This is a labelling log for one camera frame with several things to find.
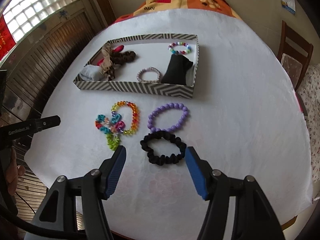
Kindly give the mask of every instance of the glass block window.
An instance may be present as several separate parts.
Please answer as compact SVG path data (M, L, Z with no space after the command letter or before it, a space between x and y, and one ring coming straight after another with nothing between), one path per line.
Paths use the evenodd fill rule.
M75 0L12 0L4 20L15 41L22 39L39 22Z

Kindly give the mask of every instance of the orange beaded bracelet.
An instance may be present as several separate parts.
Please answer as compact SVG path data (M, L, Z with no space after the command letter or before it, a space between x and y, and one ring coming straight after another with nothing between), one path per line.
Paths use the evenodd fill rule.
M120 132L122 132L122 134L125 134L125 135L132 135L138 130L139 110L138 110L138 108L137 108L135 103L131 103L131 102L128 102L128 101L119 101L119 102L115 103L111 108L112 116L115 116L117 114L116 111L121 106L129 106L129 107L131 107L131 109L132 109L132 123L131 123L130 129L123 130L123 131L120 131Z

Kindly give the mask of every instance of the human hand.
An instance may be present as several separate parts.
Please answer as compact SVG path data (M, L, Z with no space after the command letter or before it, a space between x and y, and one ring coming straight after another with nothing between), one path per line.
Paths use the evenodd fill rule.
M5 171L5 180L8 184L8 192L11 196L14 195L18 185L18 176L23 176L26 173L26 169L22 165L17 166L17 154L13 147L11 147L11 161Z

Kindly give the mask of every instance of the chevron pattern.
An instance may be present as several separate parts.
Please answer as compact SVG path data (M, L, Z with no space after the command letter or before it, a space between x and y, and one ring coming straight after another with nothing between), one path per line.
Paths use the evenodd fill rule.
M194 34L176 34L176 33L145 34L145 35L123 37L123 38L107 41L107 43L115 44L115 43L123 43L126 41L152 40L152 39L196 40L197 55L199 55L198 36ZM121 92L134 92L134 93L143 93L143 94L162 95L162 96L170 96L170 97L192 98L193 88L196 80L196 71L198 66L197 60L195 62L195 76L193 79L192 86L161 84L161 83L126 82L126 81L87 82L87 81L83 81L80 75L77 75L73 82L81 90L113 90L113 91L121 91Z

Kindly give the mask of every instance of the metal screw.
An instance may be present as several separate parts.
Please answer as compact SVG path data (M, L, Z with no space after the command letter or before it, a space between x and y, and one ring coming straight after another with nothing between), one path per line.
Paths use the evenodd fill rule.
M63 182L66 179L65 176L61 175L57 178L57 182Z
M90 171L90 174L92 176L98 175L100 173L99 169L93 169L92 171Z
M220 176L220 175L221 175L221 171L219 171L219 170L213 170L213 171L212 171L212 175L213 175L213 176L216 176L216 177L217 177L217 176Z
M248 176L247 176L247 181L249 181L249 182L254 182L254 181L255 181L255 179L254 179L254 177L253 177L253 176L248 175Z

